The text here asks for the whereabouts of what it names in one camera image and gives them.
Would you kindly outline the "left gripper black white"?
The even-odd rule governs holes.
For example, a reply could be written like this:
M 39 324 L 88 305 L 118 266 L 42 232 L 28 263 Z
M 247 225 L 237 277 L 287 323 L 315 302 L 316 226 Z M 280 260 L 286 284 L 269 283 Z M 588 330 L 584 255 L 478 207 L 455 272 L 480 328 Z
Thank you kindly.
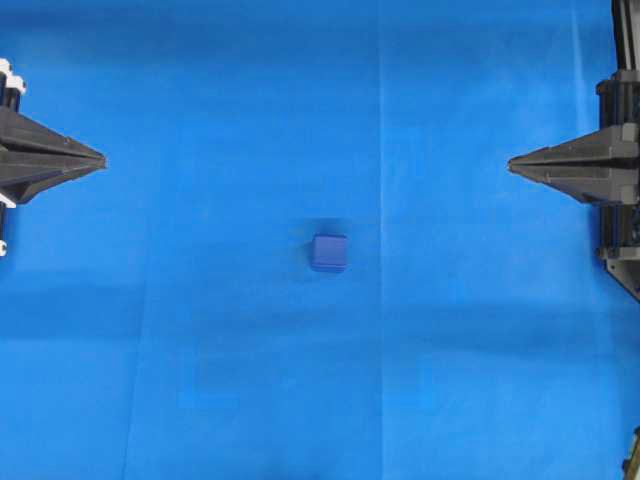
M 8 209 L 31 201 L 36 195 L 67 181 L 106 169 L 106 157 L 77 140 L 59 134 L 17 113 L 26 82 L 13 72 L 12 64 L 1 59 L 1 145 L 9 151 L 56 154 L 99 161 L 103 165 L 83 164 L 75 167 L 1 166 L 1 255 L 7 254 L 4 239 Z

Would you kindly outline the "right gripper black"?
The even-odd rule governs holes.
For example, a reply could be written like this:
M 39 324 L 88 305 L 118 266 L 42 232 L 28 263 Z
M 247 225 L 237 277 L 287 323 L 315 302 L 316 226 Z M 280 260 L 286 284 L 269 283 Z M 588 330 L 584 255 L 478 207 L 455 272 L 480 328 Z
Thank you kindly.
M 605 204 L 599 208 L 600 254 L 619 259 L 622 249 L 639 246 L 639 73 L 619 70 L 596 93 L 601 130 L 514 157 L 508 166 L 578 202 Z M 615 168 L 558 166 L 611 161 Z

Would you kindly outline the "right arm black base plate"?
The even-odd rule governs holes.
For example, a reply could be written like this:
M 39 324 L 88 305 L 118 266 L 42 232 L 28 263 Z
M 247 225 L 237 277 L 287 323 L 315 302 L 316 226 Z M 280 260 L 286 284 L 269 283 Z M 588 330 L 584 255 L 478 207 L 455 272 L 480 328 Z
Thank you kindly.
M 639 248 L 608 248 L 602 251 L 602 259 L 607 272 L 638 301 Z

